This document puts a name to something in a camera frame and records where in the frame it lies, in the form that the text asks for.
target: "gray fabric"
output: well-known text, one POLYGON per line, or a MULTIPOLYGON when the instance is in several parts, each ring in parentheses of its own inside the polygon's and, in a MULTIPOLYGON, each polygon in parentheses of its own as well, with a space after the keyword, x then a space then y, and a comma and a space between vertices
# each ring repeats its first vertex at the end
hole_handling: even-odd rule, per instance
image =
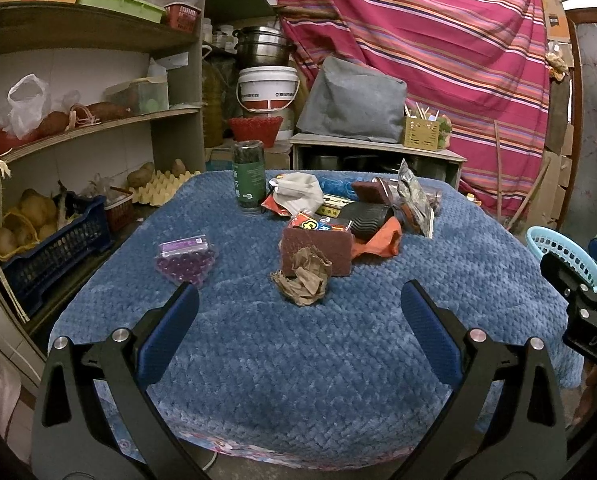
MULTIPOLYGON (((401 312, 401 288, 413 278, 467 327, 508 343, 539 336, 561 386, 578 385, 582 357, 561 341, 567 303, 541 277, 538 261, 456 190, 421 181, 443 192, 434 239, 403 235, 398 256, 359 258, 350 276, 330 280, 321 303, 299 308, 269 278, 287 221, 239 213, 230 171, 191 178, 95 273, 50 341, 99 341, 162 306, 176 286, 154 268, 158 243, 202 233, 218 246, 216 266, 163 379, 147 389, 182 438, 211 447, 206 437, 214 436, 229 440, 224 452, 252 456, 256 449, 264 460, 262 448, 293 465, 322 468, 407 452, 449 393, 401 312)), ((111 396, 101 395, 118 430, 111 396)))
POLYGON ((328 56, 296 127, 302 132, 396 144, 407 85, 374 68, 328 56))

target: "green label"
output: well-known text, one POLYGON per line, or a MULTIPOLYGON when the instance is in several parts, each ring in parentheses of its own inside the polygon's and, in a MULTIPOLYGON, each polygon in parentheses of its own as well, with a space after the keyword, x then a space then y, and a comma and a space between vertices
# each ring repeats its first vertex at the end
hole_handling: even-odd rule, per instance
POLYGON ((265 198, 265 166, 262 162, 234 164, 234 189, 239 202, 261 203, 265 198))

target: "metal screw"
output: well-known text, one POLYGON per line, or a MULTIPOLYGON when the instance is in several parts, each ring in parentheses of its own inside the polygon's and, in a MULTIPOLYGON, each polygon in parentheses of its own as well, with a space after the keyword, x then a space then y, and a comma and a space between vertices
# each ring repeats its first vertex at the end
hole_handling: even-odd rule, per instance
POLYGON ((117 328, 114 332, 112 332, 112 339, 114 339, 117 343, 121 343, 130 337, 130 331, 127 328, 117 328))
POLYGON ((543 350, 545 344, 541 338, 533 337, 530 339, 530 346, 534 348, 534 350, 543 350))
POLYGON ((482 343, 487 339, 487 334, 483 332, 480 328, 473 328, 472 330, 470 330, 469 336, 472 339, 472 341, 475 341, 477 343, 482 343))
POLYGON ((54 348, 56 350, 63 350, 63 348, 67 346, 67 343, 69 343, 69 339, 62 335, 61 337, 54 339, 54 348))

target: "crumpled brown paper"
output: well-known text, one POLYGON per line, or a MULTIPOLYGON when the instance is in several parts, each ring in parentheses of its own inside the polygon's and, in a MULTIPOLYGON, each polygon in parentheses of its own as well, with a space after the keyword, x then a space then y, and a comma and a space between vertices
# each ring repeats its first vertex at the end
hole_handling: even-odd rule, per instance
POLYGON ((270 274, 281 294, 298 306, 311 305, 325 296, 332 262, 321 251, 316 247, 299 249, 292 258, 292 268, 296 278, 288 278, 280 270, 270 274))

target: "blue fleece blanket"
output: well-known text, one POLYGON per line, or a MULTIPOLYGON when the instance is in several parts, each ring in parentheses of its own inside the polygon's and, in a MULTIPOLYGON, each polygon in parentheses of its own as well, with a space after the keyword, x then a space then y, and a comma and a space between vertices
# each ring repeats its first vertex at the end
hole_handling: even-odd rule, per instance
MULTIPOLYGON (((537 261, 450 186, 423 183, 443 192, 434 239, 403 235, 398 256, 361 257, 351 276, 330 280, 319 304, 299 308, 269 279, 286 221, 240 214, 229 171, 196 176, 95 273, 51 340, 98 341, 133 326, 176 289, 154 267, 157 244, 206 234, 218 260, 200 290, 198 317, 163 379, 148 388, 172 430, 196 444, 314 468, 408 453, 448 396, 401 312, 401 288, 413 278, 438 306, 496 340, 541 337, 560 384, 577 385, 582 358, 560 340, 566 304, 537 261)), ((101 397, 131 447, 109 391, 101 397)))

